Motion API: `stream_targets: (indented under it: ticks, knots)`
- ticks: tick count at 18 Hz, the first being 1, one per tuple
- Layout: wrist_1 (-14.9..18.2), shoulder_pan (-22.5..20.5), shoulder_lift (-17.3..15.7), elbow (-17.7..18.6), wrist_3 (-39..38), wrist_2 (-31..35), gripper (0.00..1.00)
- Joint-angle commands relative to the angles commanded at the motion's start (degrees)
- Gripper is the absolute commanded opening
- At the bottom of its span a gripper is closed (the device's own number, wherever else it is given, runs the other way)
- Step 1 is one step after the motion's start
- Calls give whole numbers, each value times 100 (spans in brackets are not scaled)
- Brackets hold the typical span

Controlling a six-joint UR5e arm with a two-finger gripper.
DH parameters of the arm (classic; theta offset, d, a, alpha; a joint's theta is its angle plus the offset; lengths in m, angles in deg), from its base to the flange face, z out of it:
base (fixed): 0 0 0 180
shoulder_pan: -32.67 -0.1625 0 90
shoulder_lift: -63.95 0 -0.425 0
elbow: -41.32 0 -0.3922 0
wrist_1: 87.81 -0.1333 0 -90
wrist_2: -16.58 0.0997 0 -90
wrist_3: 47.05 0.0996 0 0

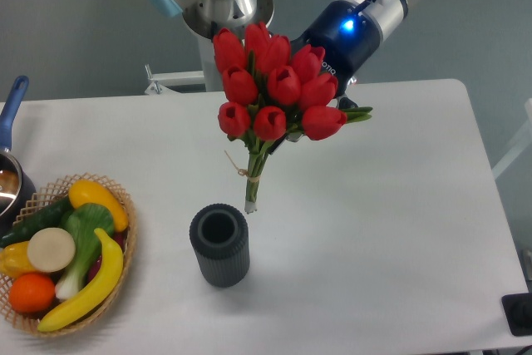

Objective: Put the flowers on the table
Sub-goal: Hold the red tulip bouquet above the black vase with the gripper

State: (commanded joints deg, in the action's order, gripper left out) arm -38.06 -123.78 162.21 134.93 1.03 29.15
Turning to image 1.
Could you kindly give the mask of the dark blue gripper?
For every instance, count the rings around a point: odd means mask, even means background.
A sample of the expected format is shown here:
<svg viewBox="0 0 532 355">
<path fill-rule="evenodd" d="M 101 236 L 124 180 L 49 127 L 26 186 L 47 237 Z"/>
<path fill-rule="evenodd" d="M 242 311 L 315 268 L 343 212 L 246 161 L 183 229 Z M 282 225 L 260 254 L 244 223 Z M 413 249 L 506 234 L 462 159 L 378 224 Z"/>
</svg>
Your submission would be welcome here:
<svg viewBox="0 0 532 355">
<path fill-rule="evenodd" d="M 345 0 L 331 2 L 314 22 L 291 41 L 292 53 L 305 45 L 325 50 L 322 70 L 335 76 L 337 85 L 337 109 L 351 110 L 358 104 L 344 96 L 348 81 L 381 44 L 381 33 L 376 23 L 366 16 L 368 0 L 355 5 Z M 297 143 L 302 133 L 288 133 L 276 140 L 269 148 L 272 155 L 283 143 Z"/>
</svg>

